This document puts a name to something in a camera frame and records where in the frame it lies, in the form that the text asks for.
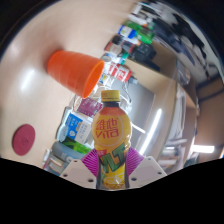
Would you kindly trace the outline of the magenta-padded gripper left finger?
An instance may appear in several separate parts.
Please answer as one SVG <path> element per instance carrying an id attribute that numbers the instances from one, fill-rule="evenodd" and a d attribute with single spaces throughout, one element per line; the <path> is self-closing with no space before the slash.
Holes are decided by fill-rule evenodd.
<path id="1" fill-rule="evenodd" d="M 60 175 L 84 188 L 96 189 L 100 181 L 100 164 L 97 152 L 92 149 L 81 159 L 73 159 Z"/>

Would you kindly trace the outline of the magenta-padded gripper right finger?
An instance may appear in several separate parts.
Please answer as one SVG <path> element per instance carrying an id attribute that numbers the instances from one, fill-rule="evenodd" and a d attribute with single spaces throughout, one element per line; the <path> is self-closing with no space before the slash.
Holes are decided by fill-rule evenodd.
<path id="1" fill-rule="evenodd" d="M 152 183 L 166 173 L 152 156 L 142 156 L 130 148 L 125 163 L 125 187 L 127 189 L 139 188 Z"/>

